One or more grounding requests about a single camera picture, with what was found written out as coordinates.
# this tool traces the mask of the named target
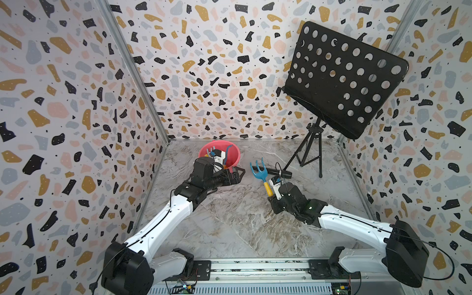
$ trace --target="black cable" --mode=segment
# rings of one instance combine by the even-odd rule
[[[158,226],[158,225],[167,217],[167,215],[168,215],[169,212],[170,212],[170,208],[171,208],[171,206],[170,206],[171,203],[170,203],[170,202],[171,202],[171,200],[172,200],[172,192],[173,192],[173,191],[175,191],[175,189],[173,189],[173,190],[170,191],[170,197],[169,197],[169,211],[167,211],[167,213],[166,213],[166,215],[164,216],[164,218],[162,218],[162,219],[158,222],[158,224],[156,224],[155,226],[153,226],[153,227],[152,227],[150,230],[148,230],[148,232],[145,233],[143,236],[139,237],[136,241],[134,241],[134,242],[131,243],[130,245],[127,245],[125,248],[121,249],[118,253],[116,253],[116,254],[110,259],[110,261],[108,261],[107,264],[105,264],[105,266],[103,267],[102,271],[101,271],[100,274],[98,275],[97,280],[95,281],[95,285],[94,285],[95,288],[94,288],[93,291],[92,291],[92,295],[95,294],[95,290],[96,290],[96,288],[98,287],[98,281],[99,281],[101,275],[103,274],[103,271],[104,271],[105,268],[110,264],[110,262],[112,262],[112,261],[115,259],[115,257],[116,257],[118,254],[120,254],[123,250],[126,250],[127,248],[129,248],[129,247],[131,247],[132,245],[134,245],[134,244],[136,244],[137,242],[139,242],[140,239],[144,238],[148,233],[150,233],[153,229],[155,229],[156,226]]]
[[[446,252],[444,252],[441,248],[439,248],[439,247],[437,247],[437,246],[435,246],[435,245],[433,245],[433,244],[431,244],[431,243],[422,241],[422,240],[420,240],[420,239],[415,239],[415,238],[413,238],[413,237],[403,236],[403,235],[399,235],[399,234],[396,234],[396,233],[394,233],[394,234],[397,235],[397,236],[406,237],[406,238],[409,238],[409,239],[412,239],[412,240],[415,240],[415,241],[419,241],[419,242],[428,244],[428,245],[430,245],[431,247],[434,247],[434,248],[438,249],[439,251],[441,251],[442,253],[444,253],[444,254],[449,258],[449,260],[451,261],[451,263],[452,263],[452,272],[451,272],[451,274],[450,274],[449,276],[447,276],[447,277],[445,277],[445,278],[428,278],[428,277],[423,277],[423,278],[431,279],[431,280],[433,280],[433,281],[443,281],[443,280],[445,280],[445,279],[448,279],[448,278],[452,277],[452,275],[454,274],[454,270],[455,270],[454,261],[452,260],[451,256],[449,256],[449,254],[447,254]]]
[[[182,291],[187,291],[188,292],[188,289],[181,288],[180,290],[177,290],[177,291],[173,292],[172,294],[182,294]]]
[[[103,271],[104,271],[105,268],[110,264],[110,262],[112,262],[112,261],[115,259],[115,257],[116,257],[118,254],[120,254],[122,251],[125,251],[127,248],[131,247],[132,245],[136,244],[137,242],[138,242],[138,241],[135,241],[135,242],[131,243],[130,245],[127,245],[125,248],[121,249],[120,251],[118,251],[118,253],[116,253],[116,254],[110,259],[110,261],[108,261],[107,264],[105,264],[105,266],[104,266],[103,269],[101,270],[100,274],[98,275],[97,280],[95,281],[95,283],[94,283],[94,285],[93,285],[92,295],[95,294],[95,290],[96,290],[97,287],[98,287],[98,281],[100,280],[100,277],[101,277],[101,275],[103,274]]]
[[[158,226],[166,217],[167,215],[170,213],[171,211],[171,200],[172,200],[172,192],[175,191],[175,189],[171,190],[170,191],[170,196],[169,196],[169,211],[167,211],[166,215],[164,215],[164,217],[155,225],[153,226],[150,230],[148,230],[147,233],[145,233],[143,236],[141,236],[140,238],[144,238],[145,236],[147,236],[148,233],[150,233],[153,229],[156,228],[156,226]]]
[[[343,217],[347,217],[347,218],[350,218],[350,219],[354,219],[358,222],[361,222],[361,223],[364,223],[364,224],[367,224],[373,228],[376,228],[377,230],[381,230],[381,231],[384,231],[384,232],[387,232],[387,233],[390,233],[391,235],[397,235],[397,236],[401,236],[401,237],[404,237],[404,238],[408,238],[408,239],[411,239],[411,240],[415,240],[415,241],[419,241],[419,242],[422,242],[424,244],[428,244],[430,245],[431,247],[433,248],[436,248],[438,249],[439,251],[441,251],[442,253],[444,253],[448,258],[449,260],[451,261],[451,264],[452,264],[452,272],[449,276],[445,277],[445,278],[429,278],[429,277],[423,277],[423,278],[426,278],[426,279],[430,279],[430,280],[433,280],[433,281],[443,281],[443,280],[446,280],[450,277],[452,277],[452,275],[454,275],[454,271],[455,271],[455,265],[454,265],[454,261],[452,260],[452,257],[449,256],[449,254],[447,254],[443,249],[439,248],[438,246],[434,245],[434,244],[431,244],[429,242],[425,242],[423,240],[420,240],[420,239],[417,239],[417,238],[414,238],[414,237],[410,237],[410,236],[404,236],[404,235],[401,235],[401,234],[398,234],[398,233],[394,233],[393,231],[392,232],[389,232],[387,230],[384,230],[384,229],[381,229],[381,228],[378,228],[376,226],[373,226],[372,224],[370,223],[367,223],[367,222],[364,222],[362,220],[359,220],[359,219],[356,219],[354,217],[351,217],[351,216],[347,216],[347,215],[344,215],[344,214],[336,214],[336,213],[323,213],[322,215],[326,215],[326,214],[331,214],[331,215],[338,215],[338,216],[343,216]]]
[[[280,168],[280,172],[278,173],[278,176],[279,177],[282,177],[282,166],[280,165],[279,162],[275,163],[275,169],[277,169],[277,164],[278,164],[278,167]],[[285,179],[285,177],[283,177],[284,179],[284,182],[285,182],[285,188],[287,189],[287,193],[288,193],[288,186],[287,186],[287,180]]]
[[[166,283],[167,292],[169,292],[169,295],[171,295],[170,290],[169,290],[169,286],[167,286],[167,281],[164,281],[164,282]]]
[[[194,284],[194,287],[197,285],[198,283],[198,268],[195,269],[195,284]]]
[[[357,288],[357,291],[354,293],[354,295],[356,295],[361,289],[361,284],[362,284],[362,276],[359,276],[359,287]]]

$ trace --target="black tool handle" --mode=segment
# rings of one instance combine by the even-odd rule
[[[257,171],[257,166],[253,166],[253,169],[254,169],[254,171]],[[259,169],[261,171],[264,171],[264,167],[262,167],[262,166],[259,166]],[[280,172],[280,170],[267,168],[267,173],[269,173],[271,175],[278,175],[279,172]],[[282,170],[282,175],[281,176],[282,176],[282,178],[285,178],[285,179],[291,179],[292,178],[292,172],[287,171],[287,170]]]

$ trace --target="perforated metal panel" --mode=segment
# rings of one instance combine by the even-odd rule
[[[155,285],[149,291],[150,295],[169,294],[165,285]],[[278,284],[197,284],[194,294],[332,294],[330,283],[278,283]]]
[[[408,62],[313,22],[297,41],[284,92],[357,139],[408,71]]]

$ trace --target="pink bucket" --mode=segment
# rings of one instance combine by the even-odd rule
[[[238,164],[239,159],[241,158],[241,152],[239,151],[239,148],[232,142],[226,140],[214,140],[210,143],[207,143],[202,147],[202,149],[198,153],[198,157],[205,156],[207,154],[207,149],[209,151],[212,147],[215,147],[217,150],[226,152],[226,148],[230,145],[233,146],[229,148],[228,153],[226,155],[226,168],[229,168],[229,171],[232,173],[233,167]]]

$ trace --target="black music stand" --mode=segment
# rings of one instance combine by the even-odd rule
[[[318,118],[314,125],[308,125],[307,136],[282,174],[291,176],[287,168],[297,157],[300,166],[319,159],[322,177],[320,118],[344,136],[359,138],[407,71],[408,62],[398,56],[306,22],[282,90]],[[316,135],[319,155],[306,161]],[[307,142],[300,160],[298,153]]]

